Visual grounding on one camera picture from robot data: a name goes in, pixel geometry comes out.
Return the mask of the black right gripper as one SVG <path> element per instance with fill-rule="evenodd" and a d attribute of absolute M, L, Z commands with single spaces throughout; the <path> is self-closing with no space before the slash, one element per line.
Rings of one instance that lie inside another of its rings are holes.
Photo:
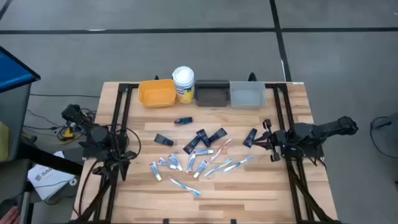
<path fill-rule="evenodd" d="M 271 161 L 277 162 L 280 157 L 292 159 L 290 152 L 287 149 L 287 135 L 284 130 L 272 131 L 270 119 L 263 121 L 263 127 L 266 131 L 261 137 L 252 141 L 255 146 L 260 146 L 266 150 L 271 150 Z"/>

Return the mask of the blue bin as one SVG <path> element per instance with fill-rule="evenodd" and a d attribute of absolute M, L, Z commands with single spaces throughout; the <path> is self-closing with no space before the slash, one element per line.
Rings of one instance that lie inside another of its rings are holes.
<path fill-rule="evenodd" d="M 0 162 L 14 160 L 35 71 L 0 46 Z"/>

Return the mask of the light grey plastic bin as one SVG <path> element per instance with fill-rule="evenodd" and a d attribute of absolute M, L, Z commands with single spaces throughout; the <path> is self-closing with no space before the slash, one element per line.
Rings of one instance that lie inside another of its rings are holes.
<path fill-rule="evenodd" d="M 266 88 L 261 82 L 230 82 L 229 92 L 235 109 L 258 109 L 266 104 Z"/>

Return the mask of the white printed paper bag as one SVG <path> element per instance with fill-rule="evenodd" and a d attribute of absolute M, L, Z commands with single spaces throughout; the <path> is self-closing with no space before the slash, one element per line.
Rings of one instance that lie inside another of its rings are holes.
<path fill-rule="evenodd" d="M 38 164 L 28 171 L 27 178 L 42 200 L 49 199 L 65 185 L 74 186 L 78 182 L 72 174 Z"/>

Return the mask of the orange plastic bin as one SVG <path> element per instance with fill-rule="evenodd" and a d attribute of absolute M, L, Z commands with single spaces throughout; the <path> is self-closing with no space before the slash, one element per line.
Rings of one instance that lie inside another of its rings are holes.
<path fill-rule="evenodd" d="M 146 80 L 139 84 L 139 101 L 146 108 L 172 106 L 176 95 L 174 81 L 171 79 Z"/>

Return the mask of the yellow floor tool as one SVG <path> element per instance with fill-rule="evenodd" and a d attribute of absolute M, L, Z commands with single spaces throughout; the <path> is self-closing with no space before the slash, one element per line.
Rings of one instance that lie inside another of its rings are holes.
<path fill-rule="evenodd" d="M 75 137 L 73 130 L 69 127 L 62 129 L 60 135 L 62 139 L 73 139 Z"/>

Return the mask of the person's hand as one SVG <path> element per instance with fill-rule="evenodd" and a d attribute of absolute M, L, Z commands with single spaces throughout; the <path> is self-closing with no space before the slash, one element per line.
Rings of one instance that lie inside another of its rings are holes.
<path fill-rule="evenodd" d="M 19 224 L 20 219 L 19 209 L 17 206 L 14 206 L 0 218 L 0 224 Z"/>

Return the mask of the blue white toothbrush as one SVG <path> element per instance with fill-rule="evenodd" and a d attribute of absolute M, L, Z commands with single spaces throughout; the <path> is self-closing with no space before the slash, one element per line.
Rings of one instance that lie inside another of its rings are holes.
<path fill-rule="evenodd" d="M 227 166 L 227 165 L 230 164 L 232 161 L 233 161 L 233 159 L 227 159 L 223 164 L 221 164 L 221 165 L 219 165 L 219 166 L 216 166 L 216 167 L 214 167 L 212 170 L 208 171 L 208 172 L 205 174 L 205 177 L 209 177 L 211 174 L 213 174 L 213 173 L 215 173 L 215 172 L 218 172 L 221 168 Z"/>
<path fill-rule="evenodd" d="M 174 179 L 170 179 L 170 181 L 173 182 L 174 184 L 180 186 L 182 189 L 191 192 L 191 193 L 192 193 L 194 196 L 196 196 L 196 197 L 200 197 L 200 196 L 201 196 L 201 193 L 200 193 L 198 190 L 196 190 L 196 189 L 193 189 L 193 188 L 191 188 L 191 187 L 188 187 L 187 185 L 185 185 L 185 184 L 183 184 L 183 183 L 181 183 L 181 182 L 179 182 L 179 181 L 176 181 L 176 180 L 174 180 Z"/>
<path fill-rule="evenodd" d="M 251 161 L 251 160 L 253 160 L 253 156 L 249 156 L 249 157 L 247 157 L 247 158 L 245 158 L 245 159 L 243 159 L 243 160 L 241 160 L 241 161 L 239 161 L 239 162 L 237 162 L 237 163 L 225 168 L 224 172 L 229 172 L 229 171 L 231 171 L 231 170 L 243 165 L 245 162 L 248 162 L 248 161 Z"/>

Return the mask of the dark grey plastic bin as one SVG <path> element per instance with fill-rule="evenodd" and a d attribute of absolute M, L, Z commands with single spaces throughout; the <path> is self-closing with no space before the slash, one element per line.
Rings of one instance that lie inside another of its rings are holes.
<path fill-rule="evenodd" d="M 229 81 L 197 80 L 195 83 L 195 103 L 201 107 L 225 107 L 229 105 Z"/>

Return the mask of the red white toothbrush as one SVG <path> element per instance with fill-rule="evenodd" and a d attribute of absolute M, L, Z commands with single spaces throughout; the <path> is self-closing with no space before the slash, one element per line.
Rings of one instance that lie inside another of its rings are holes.
<path fill-rule="evenodd" d="M 220 146 L 220 148 L 218 149 L 217 153 L 214 154 L 211 159 L 210 162 L 213 162 L 222 152 L 223 149 L 226 149 L 228 147 L 228 144 L 232 141 L 232 139 L 227 140 L 222 146 Z"/>

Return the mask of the yellow Lysol wipes canister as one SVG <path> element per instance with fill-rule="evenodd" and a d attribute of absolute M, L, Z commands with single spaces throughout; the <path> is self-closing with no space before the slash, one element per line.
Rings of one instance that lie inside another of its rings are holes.
<path fill-rule="evenodd" d="M 181 103 L 191 103 L 194 97 L 194 72 L 190 67 L 181 66 L 172 73 L 177 99 Z"/>

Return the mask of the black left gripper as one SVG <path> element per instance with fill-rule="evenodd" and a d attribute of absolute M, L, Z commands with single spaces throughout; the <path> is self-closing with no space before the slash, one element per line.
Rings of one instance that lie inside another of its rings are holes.
<path fill-rule="evenodd" d="M 110 186 L 117 186 L 119 171 L 121 173 L 122 180 L 126 180 L 127 171 L 131 160 L 137 157 L 137 153 L 128 151 L 117 158 L 114 154 L 110 154 L 110 157 L 103 161 L 103 165 L 96 167 L 92 170 L 92 174 L 105 175 L 105 183 Z"/>

